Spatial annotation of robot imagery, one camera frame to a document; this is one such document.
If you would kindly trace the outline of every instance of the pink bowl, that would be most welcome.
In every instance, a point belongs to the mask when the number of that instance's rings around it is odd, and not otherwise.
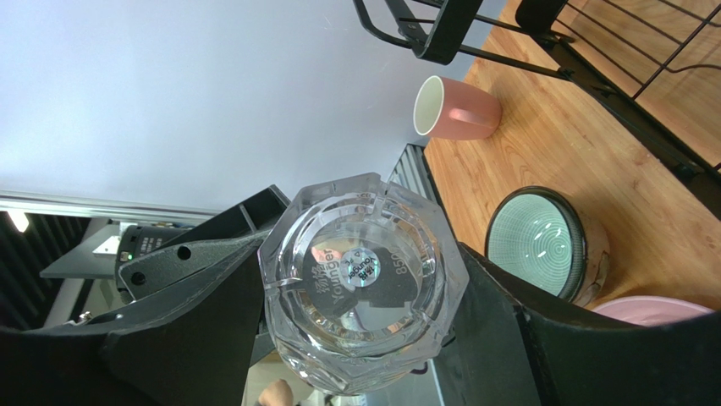
[[[698,304],[661,296],[630,296],[611,300],[593,311],[639,326],[660,326],[713,312]]]

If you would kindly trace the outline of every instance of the dish rack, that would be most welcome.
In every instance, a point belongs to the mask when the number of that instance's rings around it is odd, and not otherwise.
[[[634,45],[631,41],[628,41],[628,39],[615,32],[599,19],[586,13],[582,8],[569,3],[568,0],[522,0],[515,13],[515,20],[518,25],[476,14],[481,7],[482,0],[410,0],[438,8],[438,16],[435,19],[416,18],[406,0],[385,0],[398,25],[400,38],[379,30],[372,23],[364,0],[353,1],[360,23],[368,32],[381,41],[410,49],[419,59],[448,64],[460,52],[495,63],[509,65],[513,68],[524,69],[535,74],[575,83],[613,114],[716,218],[721,219],[721,174],[718,172],[721,163],[715,167],[712,166],[637,102],[639,95],[664,71],[679,73],[690,69],[721,70],[718,65],[708,63],[692,64],[679,69],[672,69],[670,66],[681,51],[705,27],[720,26],[713,19],[721,11],[721,4],[704,17],[669,0],[658,0],[698,22],[697,27],[684,41],[681,41],[653,22],[635,14],[632,10],[613,3],[612,0],[591,0],[608,4],[630,19],[676,43],[677,48],[670,56],[660,61]],[[560,20],[559,14],[564,8],[570,8],[576,13],[584,15],[599,30],[607,32],[626,46],[638,51],[640,55],[653,63],[656,67],[655,72],[645,79],[633,75],[621,63],[605,52],[602,47],[594,45],[592,41],[585,38],[573,26]],[[560,68],[550,69],[464,45],[465,35],[474,21],[481,21],[485,24],[529,36],[558,63]],[[552,30],[552,25],[556,22],[568,29],[573,36]],[[428,33],[424,30],[423,25],[430,27]],[[576,40],[586,41],[612,65],[629,75],[640,86],[638,90],[631,96],[622,91],[617,84],[602,74],[597,67],[571,46]]]

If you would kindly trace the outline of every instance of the person's hand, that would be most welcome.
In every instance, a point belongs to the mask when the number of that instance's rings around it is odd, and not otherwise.
[[[268,385],[258,398],[263,406],[293,406],[293,391],[283,379]]]

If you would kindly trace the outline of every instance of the dark slatted ceiling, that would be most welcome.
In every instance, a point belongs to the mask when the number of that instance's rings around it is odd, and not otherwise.
[[[30,225],[18,231],[0,212],[0,325],[28,330],[42,327],[61,279],[40,271],[82,240],[89,218],[26,214]]]

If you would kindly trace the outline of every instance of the spiral pattern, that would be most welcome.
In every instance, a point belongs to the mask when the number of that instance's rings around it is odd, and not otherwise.
[[[569,278],[573,246],[561,212],[538,195],[519,195],[496,215],[488,238],[489,260],[550,294]]]

